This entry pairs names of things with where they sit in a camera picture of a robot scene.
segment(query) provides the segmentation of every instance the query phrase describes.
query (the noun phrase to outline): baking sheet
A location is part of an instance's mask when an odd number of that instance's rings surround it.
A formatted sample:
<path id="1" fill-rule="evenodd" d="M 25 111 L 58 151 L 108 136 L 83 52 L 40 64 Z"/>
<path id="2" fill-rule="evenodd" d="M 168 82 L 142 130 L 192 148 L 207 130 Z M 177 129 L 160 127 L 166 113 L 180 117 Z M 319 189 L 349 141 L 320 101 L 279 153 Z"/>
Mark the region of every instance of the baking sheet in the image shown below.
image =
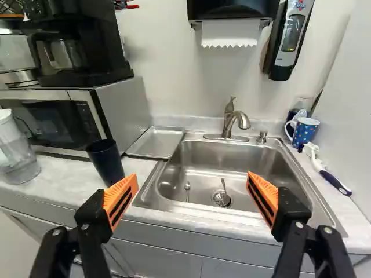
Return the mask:
<path id="1" fill-rule="evenodd" d="M 183 138 L 184 128 L 152 126 L 126 151 L 129 156 L 170 159 Z"/>

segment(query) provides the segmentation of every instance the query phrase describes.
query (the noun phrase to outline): paper towel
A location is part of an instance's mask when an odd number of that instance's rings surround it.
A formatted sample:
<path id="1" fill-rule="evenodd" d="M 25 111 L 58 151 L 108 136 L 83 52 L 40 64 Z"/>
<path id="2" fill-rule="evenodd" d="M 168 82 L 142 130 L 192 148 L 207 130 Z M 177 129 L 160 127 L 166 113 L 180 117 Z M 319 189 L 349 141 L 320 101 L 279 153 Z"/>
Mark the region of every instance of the paper towel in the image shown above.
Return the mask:
<path id="1" fill-rule="evenodd" d="M 260 19 L 218 19 L 202 22 L 203 47 L 251 47 L 260 36 Z"/>

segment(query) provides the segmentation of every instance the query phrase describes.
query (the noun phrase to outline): stainless steel sink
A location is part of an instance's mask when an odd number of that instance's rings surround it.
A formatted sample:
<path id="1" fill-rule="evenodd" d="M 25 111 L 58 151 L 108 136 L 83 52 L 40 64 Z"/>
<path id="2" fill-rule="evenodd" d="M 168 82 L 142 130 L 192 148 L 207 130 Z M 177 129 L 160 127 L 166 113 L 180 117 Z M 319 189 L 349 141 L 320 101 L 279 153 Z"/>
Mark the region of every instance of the stainless steel sink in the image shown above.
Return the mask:
<path id="1" fill-rule="evenodd" d="M 311 208 L 309 224 L 336 227 L 343 236 L 345 231 L 316 191 L 305 172 L 296 163 L 282 141 L 268 138 L 266 144 L 250 142 L 208 140 L 201 133 L 187 133 L 174 155 L 167 162 L 159 162 L 141 188 L 134 206 L 175 213 L 191 214 L 216 220 L 229 215 L 261 218 L 259 211 L 246 190 L 246 176 L 252 171 L 277 187 L 285 186 Z M 225 180 L 231 204 L 219 207 L 213 200 L 223 191 Z M 186 182 L 191 185 L 189 202 Z"/>

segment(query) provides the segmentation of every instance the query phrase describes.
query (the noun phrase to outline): microwave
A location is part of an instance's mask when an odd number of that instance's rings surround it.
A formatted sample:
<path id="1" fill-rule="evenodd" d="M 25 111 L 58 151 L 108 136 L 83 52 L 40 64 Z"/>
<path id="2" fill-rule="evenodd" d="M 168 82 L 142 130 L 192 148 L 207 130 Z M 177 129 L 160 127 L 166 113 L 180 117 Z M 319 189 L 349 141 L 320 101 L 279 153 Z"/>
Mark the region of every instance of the microwave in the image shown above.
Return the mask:
<path id="1" fill-rule="evenodd" d="M 124 153 L 151 124 L 143 79 L 91 88 L 24 87 L 0 90 L 0 108 L 10 108 L 37 152 L 88 157 L 90 143 L 113 138 Z"/>

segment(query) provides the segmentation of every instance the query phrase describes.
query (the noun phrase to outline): marble countertop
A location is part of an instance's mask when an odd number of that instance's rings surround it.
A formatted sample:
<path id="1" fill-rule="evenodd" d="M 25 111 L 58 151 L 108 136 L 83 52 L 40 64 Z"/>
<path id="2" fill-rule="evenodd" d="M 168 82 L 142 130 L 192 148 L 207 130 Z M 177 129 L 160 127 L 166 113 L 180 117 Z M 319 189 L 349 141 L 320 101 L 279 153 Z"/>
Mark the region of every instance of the marble countertop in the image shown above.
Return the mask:
<path id="1" fill-rule="evenodd" d="M 307 155 L 297 153 L 287 143 L 286 146 L 326 199 L 328 205 L 346 230 L 348 237 L 344 238 L 344 242 L 348 252 L 353 254 L 371 254 L 371 224 L 360 212 L 356 204 L 353 203 L 351 198 L 343 196 L 315 172 Z M 0 195 L 1 190 L 6 190 L 34 200 L 76 209 L 97 189 L 106 188 L 90 162 L 44 155 L 38 155 L 38 162 L 42 167 L 39 176 L 22 185 L 8 185 L 0 181 Z M 144 184 L 156 163 L 156 160 L 129 157 L 122 159 L 126 175 L 137 174 L 139 187 Z M 223 219 L 212 220 L 204 218 L 201 215 L 175 214 L 135 206 L 130 206 L 127 209 L 124 219 L 210 235 L 279 245 L 271 236 L 270 230 L 263 219 L 256 219 L 254 222 L 249 221 L 247 225 L 243 221 L 241 223 L 230 223 Z"/>

